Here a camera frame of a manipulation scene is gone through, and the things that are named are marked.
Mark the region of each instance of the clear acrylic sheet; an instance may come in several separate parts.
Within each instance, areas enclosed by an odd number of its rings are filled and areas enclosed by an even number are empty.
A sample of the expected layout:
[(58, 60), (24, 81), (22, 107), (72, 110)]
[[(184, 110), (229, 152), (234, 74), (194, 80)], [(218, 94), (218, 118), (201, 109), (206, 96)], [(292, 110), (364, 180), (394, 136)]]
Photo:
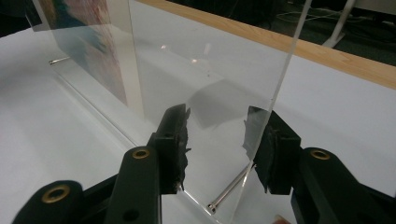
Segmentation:
[[(125, 150), (145, 145), (168, 107), (186, 104), (186, 197), (219, 223), (263, 221), (266, 214), (234, 216), (244, 181), (216, 214), (206, 206), (250, 165), (248, 109), (271, 111), (295, 38), (160, 0), (34, 3), (41, 19), (34, 30), (53, 69)], [(266, 121), (270, 113), (262, 113)], [(243, 195), (242, 205), (255, 197)]]

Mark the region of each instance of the white table surface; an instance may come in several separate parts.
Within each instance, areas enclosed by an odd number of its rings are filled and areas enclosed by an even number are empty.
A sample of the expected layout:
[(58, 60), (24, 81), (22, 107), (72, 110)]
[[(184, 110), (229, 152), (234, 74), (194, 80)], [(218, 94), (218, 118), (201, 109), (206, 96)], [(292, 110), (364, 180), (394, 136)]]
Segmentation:
[[(51, 181), (72, 176), (87, 188), (115, 174), (123, 154), (119, 139), (69, 94), (41, 52), (30, 29), (0, 39), (1, 223)], [(396, 91), (293, 57), (275, 111), (303, 147), (330, 150), (361, 183), (394, 195)], [(47, 169), (54, 163), (59, 170)], [(180, 195), (163, 203), (164, 223), (207, 223)], [(258, 210), (247, 212), (265, 220)], [(293, 220), (290, 210), (282, 215)]]

